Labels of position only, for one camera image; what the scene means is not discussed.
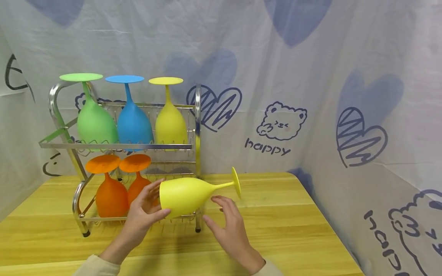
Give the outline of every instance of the left hand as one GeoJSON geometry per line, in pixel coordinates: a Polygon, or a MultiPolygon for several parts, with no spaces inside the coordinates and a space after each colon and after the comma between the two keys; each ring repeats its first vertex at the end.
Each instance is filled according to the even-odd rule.
{"type": "Polygon", "coordinates": [[[119,236],[134,247],[140,245],[149,228],[164,219],[170,209],[161,209],[160,205],[153,203],[160,197],[160,183],[164,179],[157,180],[145,186],[137,198],[130,204],[126,222],[119,236]]]}
{"type": "Polygon", "coordinates": [[[140,245],[149,228],[170,213],[170,209],[162,210],[160,205],[154,206],[153,204],[160,196],[159,188],[162,181],[164,179],[145,186],[137,198],[132,201],[123,229],[100,254],[100,258],[120,265],[127,255],[140,245]]]}

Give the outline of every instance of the orange wine glass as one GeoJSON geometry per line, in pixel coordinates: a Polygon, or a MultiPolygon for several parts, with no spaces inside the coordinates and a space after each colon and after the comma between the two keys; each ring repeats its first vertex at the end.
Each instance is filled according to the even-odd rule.
{"type": "Polygon", "coordinates": [[[98,215],[102,218],[126,216],[129,211],[126,187],[109,175],[109,172],[118,168],[120,162],[121,159],[116,155],[101,155],[86,164],[86,170],[90,173],[104,174],[104,181],[95,195],[98,215]]]}
{"type": "MultiPolygon", "coordinates": [[[[120,169],[122,171],[125,171],[127,173],[136,173],[137,177],[132,182],[132,184],[129,187],[128,191],[128,200],[129,204],[132,203],[132,201],[137,198],[137,196],[140,194],[141,190],[149,185],[151,181],[141,176],[141,171],[145,170],[151,163],[151,159],[148,155],[144,154],[135,154],[128,156],[123,159],[120,163],[120,169]]],[[[155,200],[152,203],[154,206],[158,205],[158,200],[155,200]]]]}

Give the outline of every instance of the hand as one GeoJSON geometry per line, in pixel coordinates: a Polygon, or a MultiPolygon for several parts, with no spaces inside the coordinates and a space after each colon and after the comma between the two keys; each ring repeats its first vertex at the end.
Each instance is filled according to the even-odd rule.
{"type": "Polygon", "coordinates": [[[250,245],[243,217],[235,202],[222,196],[212,197],[212,201],[222,207],[226,225],[225,228],[221,228],[210,217],[204,215],[207,226],[231,258],[239,262],[251,275],[258,273],[266,261],[250,245]]]}
{"type": "Polygon", "coordinates": [[[159,187],[162,181],[164,179],[145,186],[137,198],[132,201],[123,229],[100,254],[100,258],[120,265],[127,255],[140,245],[149,228],[170,213],[170,209],[162,210],[160,205],[153,205],[153,202],[160,196],[159,187]]]}

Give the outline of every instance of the fabric backdrop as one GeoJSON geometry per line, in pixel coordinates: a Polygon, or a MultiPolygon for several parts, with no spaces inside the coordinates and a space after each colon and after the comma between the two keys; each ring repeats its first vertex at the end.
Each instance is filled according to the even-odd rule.
{"type": "MultiPolygon", "coordinates": [[[[366,275],[440,275],[441,14],[439,0],[4,0],[0,214],[75,173],[37,145],[59,75],[177,76],[176,104],[203,85],[204,173],[291,172],[366,275]]],[[[132,92],[164,102],[147,81],[132,92]]],[[[63,90],[63,116],[83,100],[63,90]]]]}

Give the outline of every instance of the dish rack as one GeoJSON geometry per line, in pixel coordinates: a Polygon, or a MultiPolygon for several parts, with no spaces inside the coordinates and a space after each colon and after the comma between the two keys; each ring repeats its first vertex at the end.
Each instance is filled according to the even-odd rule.
{"type": "MultiPolygon", "coordinates": [[[[70,130],[74,130],[77,118],[65,123],[60,110],[57,105],[57,97],[59,92],[66,87],[76,84],[75,82],[60,82],[53,86],[49,91],[49,113],[55,124],[56,131],[48,135],[39,142],[41,148],[65,149],[72,161],[72,164],[80,178],[74,196],[72,199],[72,212],[81,233],[84,237],[91,234],[90,223],[110,222],[110,221],[124,221],[127,217],[112,217],[101,218],[97,214],[90,214],[91,207],[95,202],[95,196],[84,208],[80,209],[80,198],[84,188],[94,178],[94,174],[86,172],[82,157],[88,156],[92,153],[92,149],[97,149],[97,144],[85,144],[81,141],[72,138],[70,130]]],[[[87,82],[91,96],[99,105],[106,109],[112,117],[117,121],[119,112],[124,107],[124,102],[101,102],[97,101],[98,95],[92,85],[87,82]]],[[[146,113],[151,121],[152,131],[155,136],[155,120],[164,104],[146,104],[137,103],[137,105],[146,113]]],[[[138,150],[137,153],[149,153],[153,160],[160,159],[160,161],[152,162],[148,168],[147,173],[149,178],[166,178],[174,179],[177,177],[196,177],[201,178],[201,159],[200,159],[200,134],[201,134],[201,85],[195,86],[195,105],[175,105],[187,121],[187,136],[188,144],[99,144],[100,151],[104,154],[125,153],[129,155],[131,149],[138,150]]],[[[118,180],[122,180],[122,174],[119,169],[110,173],[115,174],[118,180]]],[[[189,219],[194,221],[195,231],[201,231],[201,210],[197,209],[192,214],[184,215],[178,218],[189,219]]]]}

